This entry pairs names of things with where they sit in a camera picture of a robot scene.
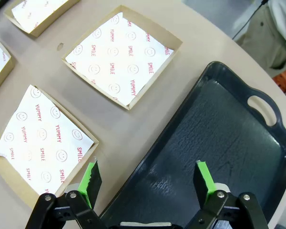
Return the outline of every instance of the cardboard box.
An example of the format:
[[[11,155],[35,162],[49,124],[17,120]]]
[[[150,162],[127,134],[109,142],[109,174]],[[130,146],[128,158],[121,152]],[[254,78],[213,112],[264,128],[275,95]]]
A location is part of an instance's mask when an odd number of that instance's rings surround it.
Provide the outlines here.
[[[150,34],[152,37],[154,37],[158,42],[160,42],[165,47],[174,50],[172,55],[169,56],[169,58],[161,65],[158,71],[155,72],[155,74],[152,76],[152,78],[148,81],[148,83],[142,88],[142,90],[135,96],[135,98],[130,102],[129,105],[124,105],[118,100],[116,100],[114,97],[109,95],[107,92],[105,92],[103,89],[98,87],[96,84],[92,83],[87,77],[85,77],[83,74],[81,74],[79,71],[77,71],[71,64],[69,64],[66,61],[66,57],[71,53],[83,40],[85,40],[91,33],[93,33],[96,29],[98,29],[101,25],[103,25],[105,22],[107,22],[110,18],[117,15],[118,13],[122,12],[123,17],[127,20],[131,21],[135,25],[139,26],[141,29],[143,29],[145,32]],[[181,46],[182,41],[179,40],[176,36],[171,34],[168,30],[161,27],[157,23],[153,22],[152,20],[146,18],[145,16],[121,5],[118,8],[116,8],[114,11],[109,13],[106,17],[103,18],[100,22],[93,25],[79,40],[69,49],[69,51],[63,56],[62,61],[70,68],[72,69],[77,75],[79,75],[84,81],[86,81],[88,84],[90,84],[92,87],[94,87],[96,90],[98,90],[100,93],[107,96],[110,100],[114,101],[118,105],[124,107],[127,110],[130,110],[133,108],[133,106],[139,101],[139,99],[146,93],[146,91],[151,87],[151,85],[154,83],[154,81],[159,77],[161,72],[166,68],[166,66],[169,64],[169,62],[174,58],[176,55],[179,47]]]
[[[88,150],[81,161],[76,165],[74,170],[61,184],[58,191],[55,193],[57,197],[61,196],[66,187],[70,184],[75,175],[79,172],[82,166],[87,162],[89,157],[92,155],[94,150],[99,144],[99,141],[91,134],[91,132],[84,127],[71,113],[69,113],[62,105],[60,105],[55,99],[50,95],[45,93],[43,90],[38,88],[47,98],[49,98],[58,109],[71,120],[76,126],[78,126],[90,139],[94,141],[92,147]],[[11,187],[11,189],[31,208],[34,208],[35,203],[39,195],[30,187],[30,185],[20,176],[20,174],[13,168],[13,166],[7,161],[5,157],[0,156],[0,174],[6,183]]]
[[[31,34],[34,37],[38,37],[40,34],[42,34],[43,31],[46,30],[56,19],[58,19],[62,14],[64,14],[69,8],[71,8],[73,5],[75,5],[80,0],[68,0],[65,4],[60,6],[53,14],[51,14],[48,18],[46,18],[42,23],[40,23],[32,32]],[[14,18],[14,15],[12,13],[12,9],[22,3],[23,0],[15,0],[13,1],[5,10],[4,15],[17,27],[19,27],[21,30],[25,31],[23,27],[17,22],[17,20]]]
[[[9,60],[7,61],[6,65],[0,72],[0,85],[3,83],[5,78],[10,74],[10,72],[15,67],[15,61],[10,53],[6,50],[6,48],[0,43],[0,48],[4,51],[4,53],[8,56]]]

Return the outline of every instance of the gray floor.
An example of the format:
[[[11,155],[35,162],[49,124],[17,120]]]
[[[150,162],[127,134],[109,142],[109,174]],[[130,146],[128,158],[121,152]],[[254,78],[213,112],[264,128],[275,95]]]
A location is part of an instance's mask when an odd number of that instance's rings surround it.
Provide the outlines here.
[[[230,37],[241,29],[261,0],[183,0]]]

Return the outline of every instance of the person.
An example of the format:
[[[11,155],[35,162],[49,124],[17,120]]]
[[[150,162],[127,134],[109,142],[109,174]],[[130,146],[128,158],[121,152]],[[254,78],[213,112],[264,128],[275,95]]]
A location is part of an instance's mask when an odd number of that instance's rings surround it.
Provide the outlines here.
[[[236,43],[268,74],[286,70],[286,0],[269,0],[252,17]]]

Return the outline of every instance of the orange object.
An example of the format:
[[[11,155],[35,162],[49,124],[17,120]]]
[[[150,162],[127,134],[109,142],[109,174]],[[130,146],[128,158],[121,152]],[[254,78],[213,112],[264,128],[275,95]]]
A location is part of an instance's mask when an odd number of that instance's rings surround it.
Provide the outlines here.
[[[273,80],[286,93],[286,71],[274,77]]]

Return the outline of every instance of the bolt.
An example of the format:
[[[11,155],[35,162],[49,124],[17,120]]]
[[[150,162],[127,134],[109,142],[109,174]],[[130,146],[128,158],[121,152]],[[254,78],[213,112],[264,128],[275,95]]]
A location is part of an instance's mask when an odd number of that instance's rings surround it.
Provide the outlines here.
[[[218,193],[217,193],[217,196],[218,196],[219,198],[224,198],[224,197],[225,197],[225,195],[224,195],[223,192],[218,192]]]
[[[74,192],[72,192],[72,193],[70,194],[70,197],[71,197],[71,198],[75,198],[75,197],[76,197],[76,194],[75,194]]]
[[[244,195],[244,200],[249,200],[249,199],[250,199],[250,196],[247,195],[247,194],[245,194],[245,195]]]
[[[51,199],[52,199],[52,198],[51,198],[51,196],[49,196],[49,195],[47,195],[46,198],[45,198],[46,201],[50,201]]]

